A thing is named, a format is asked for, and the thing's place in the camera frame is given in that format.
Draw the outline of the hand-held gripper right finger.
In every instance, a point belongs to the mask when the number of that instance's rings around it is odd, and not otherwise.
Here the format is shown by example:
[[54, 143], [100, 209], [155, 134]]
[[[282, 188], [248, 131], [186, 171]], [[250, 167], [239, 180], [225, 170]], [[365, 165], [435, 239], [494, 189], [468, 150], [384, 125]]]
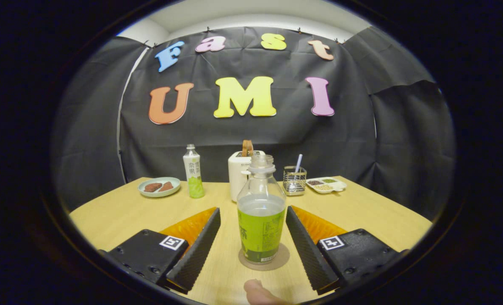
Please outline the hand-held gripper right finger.
[[319, 295], [370, 278], [402, 255], [363, 228], [347, 232], [296, 206], [288, 207], [286, 224]]

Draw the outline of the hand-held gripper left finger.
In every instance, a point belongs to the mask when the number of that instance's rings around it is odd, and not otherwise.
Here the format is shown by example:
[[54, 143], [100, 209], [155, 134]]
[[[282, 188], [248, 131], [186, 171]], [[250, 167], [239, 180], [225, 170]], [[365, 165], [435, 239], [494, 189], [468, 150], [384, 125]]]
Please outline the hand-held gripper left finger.
[[164, 289], [188, 293], [194, 286], [221, 225], [218, 207], [190, 216], [160, 232], [143, 229], [105, 258], [125, 272]]

